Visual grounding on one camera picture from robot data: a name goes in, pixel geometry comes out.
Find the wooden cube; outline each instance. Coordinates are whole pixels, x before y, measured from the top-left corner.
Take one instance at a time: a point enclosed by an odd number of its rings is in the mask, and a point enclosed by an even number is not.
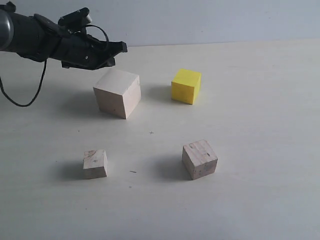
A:
[[[93,90],[100,111],[127,119],[141,100],[140,76],[111,67]]]
[[[194,104],[201,86],[200,72],[180,69],[171,82],[171,98],[186,104]]]
[[[182,161],[192,180],[213,174],[216,170],[218,158],[206,140],[184,145]]]
[[[90,150],[84,152],[84,178],[96,179],[107,177],[107,155],[105,150]]]

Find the large wooden cube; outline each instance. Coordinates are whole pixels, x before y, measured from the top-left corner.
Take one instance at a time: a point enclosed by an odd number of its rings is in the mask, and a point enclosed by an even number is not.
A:
[[[111,67],[93,90],[100,111],[127,119],[141,100],[140,76]]]
[[[201,86],[200,72],[180,69],[171,82],[171,98],[193,105]]]
[[[182,161],[192,180],[213,174],[218,158],[206,140],[200,140],[184,145]]]
[[[96,179],[107,177],[107,155],[106,151],[90,150],[84,152],[83,172],[85,179]]]

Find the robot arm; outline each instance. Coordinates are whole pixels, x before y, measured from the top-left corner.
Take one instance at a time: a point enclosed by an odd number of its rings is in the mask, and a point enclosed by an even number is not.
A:
[[[125,42],[109,41],[100,27],[90,25],[86,7],[61,17],[58,24],[39,14],[24,16],[15,11],[12,2],[0,5],[0,51],[36,62],[51,58],[61,61],[63,68],[85,70],[112,67],[114,57],[128,51]],[[105,41],[87,34],[87,27],[99,28]]]

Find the yellow cube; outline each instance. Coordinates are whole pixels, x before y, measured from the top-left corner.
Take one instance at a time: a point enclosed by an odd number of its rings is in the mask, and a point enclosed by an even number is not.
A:
[[[201,86],[201,73],[180,69],[171,82],[171,98],[186,104],[194,104]]]

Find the table surface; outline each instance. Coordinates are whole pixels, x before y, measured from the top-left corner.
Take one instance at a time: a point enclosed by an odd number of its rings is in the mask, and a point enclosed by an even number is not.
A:
[[[42,67],[2,53],[9,96],[29,102]],[[140,75],[128,119],[98,110],[106,69],[49,60],[33,105],[0,95],[2,240],[320,238],[319,39],[129,47],[115,68]],[[180,68],[202,73],[194,105],[170,99]],[[182,149],[201,139],[218,164],[192,181]],[[108,177],[85,180],[96,149]]]

